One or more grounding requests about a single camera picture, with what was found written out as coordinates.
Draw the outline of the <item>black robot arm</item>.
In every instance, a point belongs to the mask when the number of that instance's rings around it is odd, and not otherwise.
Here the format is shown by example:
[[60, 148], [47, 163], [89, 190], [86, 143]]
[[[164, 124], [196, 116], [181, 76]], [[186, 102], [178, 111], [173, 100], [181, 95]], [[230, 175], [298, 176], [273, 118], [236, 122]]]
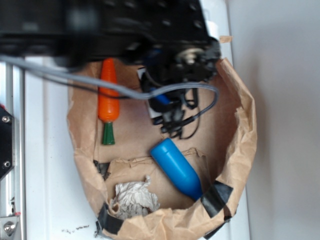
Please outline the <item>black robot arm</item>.
[[163, 133], [181, 133], [198, 114], [198, 89], [217, 72], [220, 44], [198, 0], [3, 0], [0, 57], [50, 56], [76, 71], [116, 58], [146, 69], [141, 88]]

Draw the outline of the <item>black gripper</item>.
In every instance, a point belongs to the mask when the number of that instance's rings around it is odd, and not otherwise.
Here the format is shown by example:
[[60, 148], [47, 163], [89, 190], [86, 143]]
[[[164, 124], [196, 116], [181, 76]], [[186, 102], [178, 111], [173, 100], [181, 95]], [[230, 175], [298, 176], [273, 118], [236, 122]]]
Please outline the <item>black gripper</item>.
[[217, 74], [216, 63], [220, 57], [220, 43], [214, 39], [207, 49], [189, 48], [173, 56], [172, 63], [146, 68], [140, 77], [142, 91], [151, 93], [160, 88], [167, 90], [147, 101], [149, 107], [158, 114], [152, 118], [153, 125], [160, 125], [163, 133], [181, 133], [185, 126], [216, 105], [219, 91], [210, 87], [212, 102], [195, 115], [185, 117], [183, 107], [189, 110], [199, 108], [199, 88], [192, 87], [191, 83], [207, 83], [211, 80]]

